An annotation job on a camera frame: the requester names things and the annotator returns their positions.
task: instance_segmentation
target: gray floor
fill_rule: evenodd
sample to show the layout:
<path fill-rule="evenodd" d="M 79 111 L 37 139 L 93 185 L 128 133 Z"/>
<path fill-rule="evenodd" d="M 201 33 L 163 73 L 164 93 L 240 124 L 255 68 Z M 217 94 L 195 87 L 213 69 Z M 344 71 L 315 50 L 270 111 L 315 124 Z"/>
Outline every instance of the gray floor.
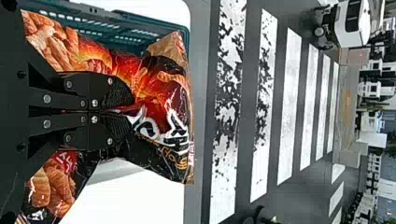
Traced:
<path fill-rule="evenodd" d="M 211 200 L 211 176 L 212 176 L 212 158 L 213 158 L 213 138 L 214 132 L 217 129 L 217 124 L 214 119 L 215 114 L 215 95 L 216 95 L 216 76 L 217 73 L 217 60 L 218 60 L 218 24 L 219 24 L 219 0 L 212 1 L 197 1 L 197 0 L 186 0 L 186 3 L 191 8 L 191 72 L 193 74 L 200 74 L 200 77 L 194 77 L 194 95 L 195 95 L 195 120 L 205 120 L 205 122 L 197 122 L 195 129 L 196 138 L 196 161 L 195 164 L 195 185 L 193 187 L 186 187 L 186 212 L 185 212 L 185 223 L 209 223 L 210 217 L 210 200 Z M 301 136 L 303 132 L 301 118 L 304 116 L 304 84 L 306 82 L 306 65 L 307 59 L 304 55 L 307 55 L 308 44 L 314 44 L 315 38 L 312 36 L 312 29 L 315 24 L 311 20 L 311 15 L 307 12 L 313 7 L 316 7 L 318 2 L 316 0 L 305 0 L 305 1 L 262 1 L 262 0 L 251 0 L 247 1 L 247 30 L 246 30 L 246 41 L 248 45 L 245 49 L 244 58 L 244 75 L 242 79 L 242 126 L 239 134 L 239 153 L 238 153 L 238 170 L 235 186 L 235 210 L 234 214 L 221 223 L 241 223 L 241 220 L 247 216 L 252 216 L 255 212 L 255 208 L 259 205 L 263 205 L 267 208 L 268 216 L 277 216 L 278 220 L 282 220 L 284 223 L 315 223 L 324 224 L 331 223 L 335 217 L 336 212 L 332 213 L 329 217 L 329 199 L 336 189 L 344 182 L 344 197 L 334 209 L 338 211 L 341 206 L 346 207 L 349 201 L 353 198 L 356 188 L 359 182 L 359 170 L 348 169 L 342 173 L 342 175 L 331 183 L 332 178 L 332 153 L 325 154 L 325 156 L 316 161 L 313 156 L 311 159 L 311 165 L 300 172 L 299 170 L 299 156 L 301 153 Z M 258 55 L 258 46 L 260 41 L 260 20 L 261 10 L 264 8 L 269 13 L 274 15 L 278 19 L 277 29 L 277 43 L 276 43 L 276 81 L 274 84 L 274 104 L 273 104 L 273 125 L 271 133 L 271 152 L 269 159 L 269 178 L 268 178 L 268 190 L 267 193 L 254 203 L 250 203 L 250 180 L 251 180 L 251 167 L 253 148 L 246 146 L 253 146 L 253 137 L 255 134 L 252 125 L 254 121 L 254 110 L 257 86 L 257 76 L 251 74 L 257 74 L 258 59 L 255 59 L 255 55 Z M 303 40 L 302 47 L 302 61 L 300 70 L 300 88 L 298 97 L 298 112 L 297 112 L 297 123 L 295 139 L 295 148 L 293 154 L 293 176 L 278 186 L 276 184 L 276 174 L 278 166 L 279 156 L 279 139 L 280 139 L 280 122 L 282 111 L 282 93 L 284 90 L 284 62 L 286 53 L 286 36 L 287 29 L 291 28 L 299 35 Z M 332 62 L 337 60 L 336 53 L 326 52 L 332 58 Z M 323 54 L 319 54 L 319 73 L 318 73 L 318 85 L 317 85 L 317 96 L 320 95 L 320 82 L 321 82 L 321 66 L 323 62 Z M 339 83 L 343 83 L 340 88 L 340 92 L 350 87 L 354 83 L 353 76 L 348 76 L 346 73 L 341 72 Z M 332 69 L 330 72 L 330 80 L 332 80 Z M 329 94 L 328 106 L 330 106 L 331 97 Z M 352 110 L 354 109 L 353 100 L 349 106 Z M 318 111 L 319 101 L 316 102 L 316 116 L 314 121 L 314 134 L 318 131 Z M 349 133 L 352 123 L 345 127 L 343 116 L 337 118 L 338 127 L 340 128 L 337 135 L 344 137 L 344 133 Z M 344 143 L 340 139 L 336 140 L 334 146 L 339 146 Z M 327 142 L 327 132 L 325 133 L 325 142 Z M 316 138 L 313 138 L 313 153 L 316 152 Z"/>

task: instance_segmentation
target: chip bag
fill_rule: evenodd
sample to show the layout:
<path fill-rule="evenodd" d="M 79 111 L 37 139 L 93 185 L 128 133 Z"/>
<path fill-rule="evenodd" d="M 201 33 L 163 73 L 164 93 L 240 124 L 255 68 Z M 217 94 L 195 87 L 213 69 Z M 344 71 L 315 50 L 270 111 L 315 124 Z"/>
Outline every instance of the chip bag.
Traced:
<path fill-rule="evenodd" d="M 179 32 L 148 46 L 139 58 L 108 49 L 43 15 L 24 10 L 21 14 L 27 41 L 55 71 L 91 71 L 119 77 L 130 87 L 135 100 L 133 105 L 112 109 L 128 118 L 132 132 L 107 153 L 111 156 L 103 158 L 98 152 L 63 148 L 27 181 L 20 223 L 59 222 L 100 160 L 122 157 L 169 180 L 193 183 L 191 77 Z"/>

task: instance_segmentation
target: black metal bracket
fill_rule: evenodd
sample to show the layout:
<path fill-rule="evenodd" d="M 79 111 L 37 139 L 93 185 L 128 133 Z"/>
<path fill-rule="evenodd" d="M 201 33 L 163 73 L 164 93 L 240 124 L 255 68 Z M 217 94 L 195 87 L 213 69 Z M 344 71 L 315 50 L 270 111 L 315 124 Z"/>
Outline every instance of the black metal bracket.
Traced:
<path fill-rule="evenodd" d="M 57 73 L 25 39 L 17 1 L 1 0 L 0 27 L 3 224 L 14 223 L 26 180 L 57 150 L 119 145 L 132 127 L 109 109 L 134 104 L 134 96 L 117 77 Z"/>

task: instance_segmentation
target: snack bag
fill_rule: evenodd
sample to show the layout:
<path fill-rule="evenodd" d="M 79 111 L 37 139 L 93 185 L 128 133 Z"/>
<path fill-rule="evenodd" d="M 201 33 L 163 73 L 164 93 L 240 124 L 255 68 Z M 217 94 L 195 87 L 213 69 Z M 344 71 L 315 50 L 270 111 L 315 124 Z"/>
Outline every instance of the snack bag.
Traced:
<path fill-rule="evenodd" d="M 122 157 L 169 180 L 193 183 L 191 78 L 179 32 L 153 43 L 139 58 L 108 49 L 43 15 L 24 10 L 21 14 L 27 41 L 55 71 L 119 77 L 130 87 L 135 103 L 113 108 L 128 118 L 133 131 L 119 147 L 103 149 L 112 151 L 106 158 L 69 148 L 47 160 L 26 183 L 17 223 L 58 223 L 100 160 Z"/>
<path fill-rule="evenodd" d="M 127 160 L 168 179 L 193 182 L 190 71 L 179 33 L 148 47 L 132 76 L 135 104 L 120 108 L 134 133 L 120 148 Z"/>
<path fill-rule="evenodd" d="M 58 151 L 25 185 L 22 213 L 16 223 L 59 222 L 76 201 L 97 165 L 77 151 Z"/>

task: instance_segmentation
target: white surface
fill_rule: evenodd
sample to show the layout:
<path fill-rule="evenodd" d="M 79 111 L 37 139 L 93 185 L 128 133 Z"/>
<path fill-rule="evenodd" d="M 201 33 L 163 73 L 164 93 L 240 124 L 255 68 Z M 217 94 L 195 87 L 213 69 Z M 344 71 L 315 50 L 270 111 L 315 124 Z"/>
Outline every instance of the white surface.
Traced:
<path fill-rule="evenodd" d="M 288 28 L 277 184 L 291 177 L 302 39 Z"/>
<path fill-rule="evenodd" d="M 338 211 L 337 216 L 335 216 L 334 220 L 332 221 L 332 224 L 341 223 L 342 213 L 343 213 L 343 207 L 341 207 L 340 210 Z"/>
<path fill-rule="evenodd" d="M 318 0 L 321 6 L 326 6 L 330 4 L 331 6 L 334 6 L 335 4 L 338 3 L 338 0 Z"/>
<path fill-rule="evenodd" d="M 345 165 L 333 164 L 332 165 L 332 184 L 340 177 L 340 175 L 345 171 Z"/>
<path fill-rule="evenodd" d="M 370 10 L 368 0 L 361 1 L 361 14 L 359 19 L 359 29 L 361 31 L 362 44 L 366 45 L 369 42 L 371 34 L 371 17 L 367 11 Z"/>
<path fill-rule="evenodd" d="M 304 131 L 300 170 L 311 164 L 312 132 L 314 129 L 315 100 L 318 76 L 318 49 L 309 45 L 308 70 L 305 88 Z"/>
<path fill-rule="evenodd" d="M 330 102 L 330 122 L 329 122 L 329 138 L 327 142 L 327 152 L 332 151 L 333 143 L 334 143 L 334 131 L 335 131 L 335 112 L 337 107 L 337 92 L 338 92 L 338 72 L 339 65 L 338 63 L 333 64 L 333 73 L 332 73 L 332 101 Z"/>
<path fill-rule="evenodd" d="M 327 94 L 329 90 L 329 74 L 330 74 L 330 58 L 323 55 L 323 73 L 320 89 L 320 109 L 318 121 L 318 141 L 317 141 L 317 160 L 323 157 L 324 150 L 324 134 L 326 132 L 326 116 L 327 116 Z"/>
<path fill-rule="evenodd" d="M 221 12 L 219 16 L 219 24 L 224 29 L 230 31 L 226 33 L 224 29 L 219 28 L 219 47 L 218 56 L 231 67 L 231 71 L 223 69 L 222 63 L 218 63 L 217 72 L 217 90 L 226 89 L 225 80 L 233 88 L 227 88 L 230 94 L 238 95 L 233 97 L 230 102 L 230 96 L 217 94 L 216 109 L 219 111 L 216 115 L 216 122 L 222 127 L 228 127 L 226 124 L 236 122 L 233 135 L 217 131 L 214 136 L 213 158 L 212 158 L 212 186 L 210 198 L 210 224 L 218 224 L 222 220 L 231 216 L 235 210 L 235 185 L 236 185 L 236 169 L 238 155 L 238 122 L 237 109 L 240 105 L 241 86 L 237 85 L 242 79 L 243 70 L 238 67 L 242 63 L 239 51 L 244 51 L 244 38 L 246 28 L 246 11 L 243 10 L 247 0 L 221 0 Z M 241 38 L 241 43 L 235 43 L 236 38 Z"/>
<path fill-rule="evenodd" d="M 341 48 L 352 48 L 360 47 L 367 44 L 370 32 L 371 23 L 370 15 L 367 12 L 363 13 L 363 10 L 369 10 L 368 0 L 362 0 L 361 12 L 359 17 L 359 31 L 347 32 L 346 30 L 346 20 L 347 20 L 347 6 L 348 1 L 343 1 L 338 4 L 340 9 L 339 20 L 334 23 L 334 31 L 337 36 L 337 40 Z"/>
<path fill-rule="evenodd" d="M 276 61 L 277 19 L 262 10 L 260 46 L 259 88 L 257 92 L 255 151 L 251 176 L 250 201 L 254 202 L 267 192 L 268 161 L 270 155 L 272 105 L 274 96 L 274 72 Z"/>
<path fill-rule="evenodd" d="M 330 198 L 329 216 L 332 215 L 332 212 L 334 211 L 335 207 L 337 207 L 337 204 L 340 203 L 341 199 L 343 198 L 343 195 L 344 195 L 344 182 L 340 184 L 340 187 L 338 187 L 334 195 Z"/>
<path fill-rule="evenodd" d="M 396 201 L 396 182 L 380 178 L 378 196 Z"/>
<path fill-rule="evenodd" d="M 385 133 L 361 132 L 359 142 L 367 143 L 370 147 L 387 147 L 388 135 Z"/>
<path fill-rule="evenodd" d="M 101 7 L 107 11 L 115 9 L 128 11 L 190 29 L 190 11 L 182 0 L 71 0 L 71 2 Z"/>
<path fill-rule="evenodd" d="M 182 224 L 183 211 L 184 186 L 143 171 L 86 186 L 61 224 L 129 221 Z"/>

